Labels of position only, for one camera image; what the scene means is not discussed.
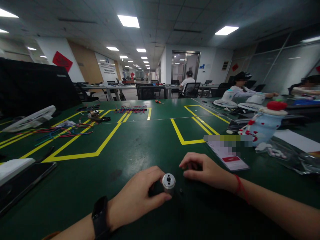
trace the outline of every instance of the screwdriver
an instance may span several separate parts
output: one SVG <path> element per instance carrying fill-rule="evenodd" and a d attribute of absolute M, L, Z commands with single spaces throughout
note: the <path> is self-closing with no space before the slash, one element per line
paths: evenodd
<path fill-rule="evenodd" d="M 162 102 L 160 102 L 160 101 L 156 100 L 156 103 L 162 103 Z M 164 103 L 162 103 L 162 104 L 164 104 Z"/>

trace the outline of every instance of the bundle of wires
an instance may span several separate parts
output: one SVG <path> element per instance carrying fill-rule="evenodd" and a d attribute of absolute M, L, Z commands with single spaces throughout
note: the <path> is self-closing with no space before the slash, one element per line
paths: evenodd
<path fill-rule="evenodd" d="M 134 107 L 126 107 L 126 106 L 121 106 L 120 109 L 116 110 L 115 113 L 144 113 L 147 110 L 147 105 L 144 106 L 134 106 Z"/>
<path fill-rule="evenodd" d="M 30 134 L 30 133 L 48 133 L 47 135 L 45 135 L 41 138 L 38 138 L 36 140 L 36 141 L 39 141 L 40 139 L 48 137 L 47 139 L 43 140 L 42 142 L 34 145 L 36 147 L 36 146 L 38 146 L 48 140 L 51 140 L 53 138 L 66 138 L 66 137 L 75 137 L 75 136 L 80 136 L 80 135 L 88 135 L 93 132 L 77 133 L 77 132 L 75 132 L 75 129 L 76 128 L 90 128 L 90 127 L 92 127 L 92 125 L 81 123 L 81 124 L 76 124 L 73 126 L 66 125 L 63 127 L 40 128 L 40 129 L 37 129 L 33 132 L 28 132 L 28 134 Z"/>

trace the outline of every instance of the doorway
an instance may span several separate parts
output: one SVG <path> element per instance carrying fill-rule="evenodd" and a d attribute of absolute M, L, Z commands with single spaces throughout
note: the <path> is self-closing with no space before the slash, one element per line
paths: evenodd
<path fill-rule="evenodd" d="M 181 83 L 186 78 L 186 72 L 192 71 L 193 78 L 197 81 L 200 52 L 172 51 L 171 83 L 179 80 Z"/>

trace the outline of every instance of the white paper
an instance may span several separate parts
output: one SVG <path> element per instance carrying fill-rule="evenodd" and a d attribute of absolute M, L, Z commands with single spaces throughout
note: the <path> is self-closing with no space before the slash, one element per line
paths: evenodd
<path fill-rule="evenodd" d="M 277 130 L 274 136 L 307 153 L 320 151 L 320 143 L 317 143 L 309 138 L 301 136 L 300 134 L 292 132 L 288 129 Z"/>

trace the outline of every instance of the smartphone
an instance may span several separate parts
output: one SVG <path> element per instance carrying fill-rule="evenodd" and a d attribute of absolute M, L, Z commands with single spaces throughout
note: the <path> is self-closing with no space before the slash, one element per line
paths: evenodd
<path fill-rule="evenodd" d="M 34 163 L 0 187 L 0 217 L 57 166 L 56 162 Z"/>

